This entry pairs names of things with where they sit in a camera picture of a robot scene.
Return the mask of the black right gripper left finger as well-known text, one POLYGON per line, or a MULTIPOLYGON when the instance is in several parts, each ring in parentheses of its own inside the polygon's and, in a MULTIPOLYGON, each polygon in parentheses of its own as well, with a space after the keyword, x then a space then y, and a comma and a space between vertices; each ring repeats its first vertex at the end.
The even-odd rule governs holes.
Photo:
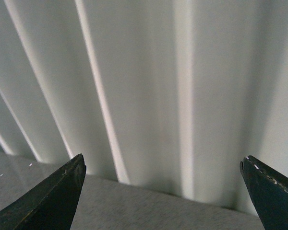
POLYGON ((0 211, 0 230, 69 230, 86 175, 76 155, 19 199, 0 211))

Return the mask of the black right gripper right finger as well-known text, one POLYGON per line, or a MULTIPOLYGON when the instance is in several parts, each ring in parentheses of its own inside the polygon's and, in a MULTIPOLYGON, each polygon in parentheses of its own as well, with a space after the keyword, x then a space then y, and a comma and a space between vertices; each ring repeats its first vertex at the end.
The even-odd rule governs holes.
POLYGON ((240 173, 266 230, 288 230, 288 178, 253 156, 243 158, 240 173))

